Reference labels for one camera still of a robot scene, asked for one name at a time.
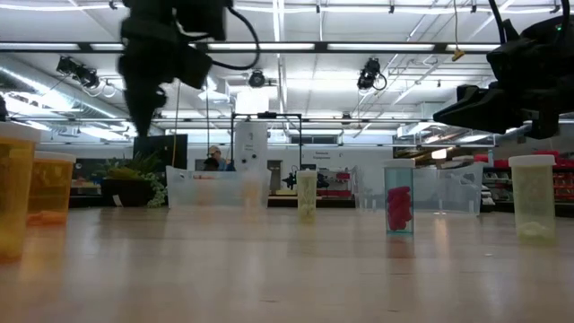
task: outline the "table surface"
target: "table surface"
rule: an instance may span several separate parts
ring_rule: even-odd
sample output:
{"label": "table surface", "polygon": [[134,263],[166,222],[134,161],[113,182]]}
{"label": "table surface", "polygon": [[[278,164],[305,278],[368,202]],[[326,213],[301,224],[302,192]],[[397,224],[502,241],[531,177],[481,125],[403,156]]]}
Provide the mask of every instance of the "table surface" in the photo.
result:
{"label": "table surface", "polygon": [[0,266],[2,322],[572,322],[574,220],[521,245],[512,214],[85,209]]}

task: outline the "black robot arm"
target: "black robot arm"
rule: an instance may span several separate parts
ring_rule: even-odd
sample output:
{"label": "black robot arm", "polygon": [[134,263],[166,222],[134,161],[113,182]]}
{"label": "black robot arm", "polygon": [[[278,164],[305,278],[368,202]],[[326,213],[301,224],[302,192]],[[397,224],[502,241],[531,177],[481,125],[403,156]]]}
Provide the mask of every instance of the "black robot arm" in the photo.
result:
{"label": "black robot arm", "polygon": [[434,120],[452,126],[504,134],[531,120],[527,134],[543,139],[556,135],[559,116],[574,111],[574,29],[570,2],[562,0],[562,17],[539,22],[520,35],[509,20],[501,21],[500,47],[487,54],[497,81],[488,89],[457,88],[454,105],[437,112]]}
{"label": "black robot arm", "polygon": [[[126,49],[117,69],[124,76],[124,96],[139,136],[148,134],[153,112],[167,101],[162,83],[178,78],[200,89],[212,65],[246,70],[259,59],[257,34],[232,8],[231,0],[124,0],[124,5],[130,15],[121,25]],[[200,39],[224,41],[227,11],[247,25],[257,44],[256,57],[249,65],[215,62],[190,46],[190,42]],[[199,36],[188,36],[191,32]]]}

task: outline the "ceiling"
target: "ceiling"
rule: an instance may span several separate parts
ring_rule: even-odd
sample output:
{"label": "ceiling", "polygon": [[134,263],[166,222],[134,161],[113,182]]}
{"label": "ceiling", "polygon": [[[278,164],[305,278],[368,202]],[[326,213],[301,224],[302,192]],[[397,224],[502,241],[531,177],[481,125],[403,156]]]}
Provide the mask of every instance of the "ceiling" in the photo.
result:
{"label": "ceiling", "polygon": [[[273,13],[274,1],[284,5],[286,13]],[[320,3],[321,13],[316,13]],[[250,0],[235,1],[240,13],[255,27],[262,41],[432,41],[454,42],[456,35],[455,15],[439,13],[452,8],[448,0],[396,0],[396,12],[387,13],[388,1],[376,0]],[[514,26],[522,31],[525,27],[550,18],[548,12],[554,1],[507,0],[497,1],[503,18],[511,18]],[[29,7],[61,7],[107,5],[108,1],[86,0],[18,0],[3,1]],[[496,42],[498,32],[491,15],[486,12],[469,13],[471,1],[459,0],[461,12],[457,19],[459,41]],[[485,0],[477,0],[481,9],[488,7]],[[303,9],[304,13],[293,13]],[[543,13],[518,14],[510,11],[540,10]],[[126,8],[109,8],[85,11],[38,12],[0,8],[0,41],[119,41],[119,24],[128,15]],[[228,41],[252,41],[247,28],[235,17],[227,17]],[[41,73],[60,79],[56,66],[58,54],[18,53],[5,54],[29,65]],[[214,59],[233,65],[245,65],[252,54],[212,54]],[[98,71],[98,76],[108,80],[118,90],[122,89],[121,77],[116,69],[116,54],[73,54],[72,57]],[[388,87],[382,92],[372,92],[363,97],[357,91],[358,72],[369,57],[377,57],[385,70]],[[308,117],[341,117],[351,112],[355,118],[426,118],[429,113],[445,107],[453,100],[456,87],[461,84],[485,85],[493,79],[484,55],[466,55],[453,63],[449,55],[369,55],[369,54],[264,54],[257,68],[272,79],[279,77],[279,63],[286,76],[286,102],[281,107],[277,100],[277,88],[265,88],[271,98],[270,110],[302,113]],[[235,72],[214,67],[210,76],[227,80],[232,94],[246,90],[246,76],[251,71]],[[81,89],[78,83],[65,79],[64,83]],[[164,88],[169,101],[164,108],[166,115],[177,105],[178,85],[166,84]],[[205,115],[205,102],[198,98],[201,91],[182,86],[179,111],[185,116]],[[121,91],[115,95],[99,95],[99,100],[118,111],[126,111]],[[213,116],[229,116],[230,104],[210,104]],[[158,124],[169,128],[172,124]],[[371,129],[397,128],[398,124],[374,124]],[[187,123],[183,127],[206,127],[206,124]]]}

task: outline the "white cap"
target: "white cap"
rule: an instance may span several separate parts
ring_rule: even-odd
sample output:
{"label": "white cap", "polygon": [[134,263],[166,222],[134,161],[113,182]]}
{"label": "white cap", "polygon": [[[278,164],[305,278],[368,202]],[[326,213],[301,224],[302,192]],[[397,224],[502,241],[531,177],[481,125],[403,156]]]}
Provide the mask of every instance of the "white cap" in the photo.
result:
{"label": "white cap", "polygon": [[553,155],[527,155],[509,158],[510,167],[554,166]]}
{"label": "white cap", "polygon": [[69,153],[35,152],[34,159],[45,161],[75,162],[75,156]]}
{"label": "white cap", "polygon": [[414,159],[394,159],[383,161],[384,168],[414,168]]}
{"label": "white cap", "polygon": [[0,138],[9,138],[39,143],[42,132],[33,127],[26,127],[10,122],[0,122]]}

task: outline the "plastic vial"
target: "plastic vial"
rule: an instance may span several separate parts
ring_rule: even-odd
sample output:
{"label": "plastic vial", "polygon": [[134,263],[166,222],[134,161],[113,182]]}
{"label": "plastic vial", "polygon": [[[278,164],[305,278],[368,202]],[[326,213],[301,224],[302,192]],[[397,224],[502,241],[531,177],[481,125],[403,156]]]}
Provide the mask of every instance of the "plastic vial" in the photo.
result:
{"label": "plastic vial", "polygon": [[317,215],[317,172],[314,170],[297,172],[297,211],[302,221],[315,221]]}
{"label": "plastic vial", "polygon": [[387,233],[414,233],[412,159],[383,161]]}
{"label": "plastic vial", "polygon": [[20,259],[34,150],[41,132],[0,122],[0,263]]}
{"label": "plastic vial", "polygon": [[511,157],[514,216],[522,241],[552,243],[556,239],[552,155]]}
{"label": "plastic vial", "polygon": [[36,152],[32,168],[28,225],[65,225],[75,156]]}

